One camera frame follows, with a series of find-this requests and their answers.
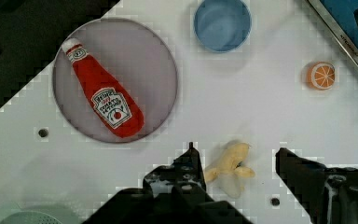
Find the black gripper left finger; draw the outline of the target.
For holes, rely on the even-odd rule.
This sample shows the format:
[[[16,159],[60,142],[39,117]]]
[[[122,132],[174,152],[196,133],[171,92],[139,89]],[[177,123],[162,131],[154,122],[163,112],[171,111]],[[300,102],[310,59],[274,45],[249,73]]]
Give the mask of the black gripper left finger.
[[[170,165],[145,175],[139,189],[122,189],[82,224],[253,224],[226,201],[206,192],[193,145]]]

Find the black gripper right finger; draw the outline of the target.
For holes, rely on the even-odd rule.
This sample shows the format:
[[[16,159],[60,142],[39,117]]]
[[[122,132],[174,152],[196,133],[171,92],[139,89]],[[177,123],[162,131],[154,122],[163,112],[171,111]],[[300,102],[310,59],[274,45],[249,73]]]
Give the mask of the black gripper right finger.
[[[358,224],[358,169],[328,168],[287,148],[275,154],[276,173],[312,224]]]

